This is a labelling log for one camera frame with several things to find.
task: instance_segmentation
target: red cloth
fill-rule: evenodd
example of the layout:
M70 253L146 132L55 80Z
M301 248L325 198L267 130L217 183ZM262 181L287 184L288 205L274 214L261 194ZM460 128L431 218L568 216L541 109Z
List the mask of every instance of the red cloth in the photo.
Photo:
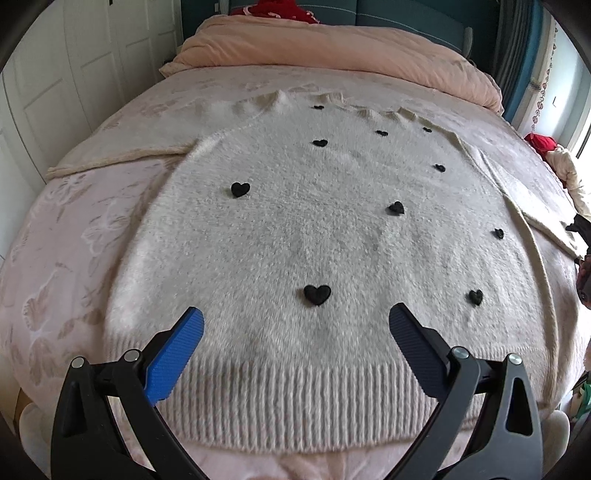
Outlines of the red cloth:
M252 15L253 17L274 17L297 20L298 22L320 23L314 14L296 5L296 0L259 0L251 7L237 8L231 15Z
M545 137L538 134L527 134L525 141L534 147L535 151L539 153L540 157L544 158L548 152L555 150L558 143L552 137Z

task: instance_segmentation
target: ribbed hem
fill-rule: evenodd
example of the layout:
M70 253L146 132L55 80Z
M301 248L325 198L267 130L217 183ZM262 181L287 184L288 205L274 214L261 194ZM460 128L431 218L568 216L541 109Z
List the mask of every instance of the ribbed hem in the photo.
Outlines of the ribbed hem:
M137 346L120 343L114 358L129 348ZM532 355L516 351L526 359ZM504 347L473 352L499 360L507 353ZM474 425L480 397L464 427ZM319 453L413 439L435 405L404 361L317 368L194 355L158 409L184 442L244 452Z

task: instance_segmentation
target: gray curtain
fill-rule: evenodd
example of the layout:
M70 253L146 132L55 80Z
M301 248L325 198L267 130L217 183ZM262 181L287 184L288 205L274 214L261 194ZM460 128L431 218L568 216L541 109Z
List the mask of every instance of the gray curtain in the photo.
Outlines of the gray curtain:
M492 76L503 93L503 106L513 97L530 35L534 0L501 0Z

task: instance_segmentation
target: black robotic claw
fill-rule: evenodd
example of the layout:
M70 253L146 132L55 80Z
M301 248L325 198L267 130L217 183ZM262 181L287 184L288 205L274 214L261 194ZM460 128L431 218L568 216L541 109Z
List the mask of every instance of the black robotic claw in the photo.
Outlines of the black robotic claw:
M424 392L439 404L385 480L540 480L540 422L521 358L512 353L488 361L463 347L450 349L402 303L391 309L389 326ZM142 352L99 365L74 359L56 411L52 478L207 480L154 407L169 395L202 334L203 316L191 308ZM470 442L458 463L440 470L477 393L486 397ZM107 396L121 399L154 470L131 459Z

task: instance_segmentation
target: bed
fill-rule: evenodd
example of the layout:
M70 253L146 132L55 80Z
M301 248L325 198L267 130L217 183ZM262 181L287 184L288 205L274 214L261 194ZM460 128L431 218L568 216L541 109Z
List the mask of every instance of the bed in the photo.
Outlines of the bed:
M193 303L203 355L159 409L212 479L383 478L434 407L388 337L397 301L520 354L557 405L591 335L575 211L492 79L412 33L249 17L208 20L162 71L48 172L2 266L1 345L43 413L72 358L116 359Z

